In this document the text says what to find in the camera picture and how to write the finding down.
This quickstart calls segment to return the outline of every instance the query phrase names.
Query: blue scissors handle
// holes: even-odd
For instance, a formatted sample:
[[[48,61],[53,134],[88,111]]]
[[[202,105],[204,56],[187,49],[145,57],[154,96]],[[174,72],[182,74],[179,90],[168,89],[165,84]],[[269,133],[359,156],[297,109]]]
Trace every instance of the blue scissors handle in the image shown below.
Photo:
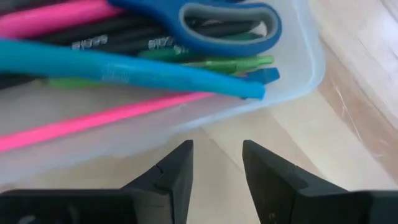
[[[196,52],[227,57],[248,57],[273,47],[282,35],[282,21],[265,3],[233,4],[212,0],[108,0],[115,6],[150,14],[162,21],[178,42]],[[198,34],[185,23],[187,16],[220,21],[262,21],[265,37],[249,41],[221,40]]]

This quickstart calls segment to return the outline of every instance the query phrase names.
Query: pink marker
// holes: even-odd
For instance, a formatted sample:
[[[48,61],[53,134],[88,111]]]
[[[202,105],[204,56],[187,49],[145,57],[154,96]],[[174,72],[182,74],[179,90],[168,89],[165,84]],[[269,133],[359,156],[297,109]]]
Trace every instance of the pink marker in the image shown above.
[[[72,1],[0,17],[0,37],[22,39],[99,21],[123,10],[105,0]]]
[[[213,95],[213,93],[184,93],[169,95],[131,105],[120,106],[115,109],[82,116],[80,118],[48,124],[21,133],[0,136],[0,152],[11,151],[18,147],[48,141],[68,134],[77,133],[104,124],[117,122],[122,119],[132,118]]]

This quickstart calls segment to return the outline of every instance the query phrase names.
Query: clear plastic bin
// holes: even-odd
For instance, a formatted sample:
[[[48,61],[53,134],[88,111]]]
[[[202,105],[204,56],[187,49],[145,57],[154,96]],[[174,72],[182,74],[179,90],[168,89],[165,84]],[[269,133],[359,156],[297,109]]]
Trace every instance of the clear plastic bin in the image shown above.
[[[218,119],[300,97],[325,73],[316,25],[305,0],[268,0],[279,12],[283,34],[266,54],[275,57],[281,78],[267,85],[265,100],[212,96],[101,126],[29,147],[0,153],[0,184],[53,167],[72,166],[104,154],[133,155],[173,135]],[[54,90],[27,84],[1,92],[0,135],[70,119],[167,94],[126,86]]]

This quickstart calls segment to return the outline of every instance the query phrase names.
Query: green marker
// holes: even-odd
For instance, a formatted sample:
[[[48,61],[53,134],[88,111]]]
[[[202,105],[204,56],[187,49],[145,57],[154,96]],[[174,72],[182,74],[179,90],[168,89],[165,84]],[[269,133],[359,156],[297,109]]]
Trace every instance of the green marker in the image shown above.
[[[260,34],[245,33],[237,34],[224,39],[228,40],[253,40],[262,37]],[[205,56],[195,54],[185,47],[175,45],[173,48],[157,49],[157,50],[147,50],[138,54],[140,58],[146,58],[151,60],[160,60],[164,62],[179,62],[181,60],[188,60],[193,58],[203,58]],[[251,58],[212,58],[204,62],[193,62],[186,65],[204,68],[212,70],[215,72],[222,73],[236,73],[247,70],[252,70],[260,65],[270,64],[274,61],[272,56],[265,57],[251,57]],[[48,86],[54,88],[89,88],[96,86],[109,85],[109,83],[104,82],[93,82],[90,80],[82,80],[79,78],[48,78],[45,80]]]

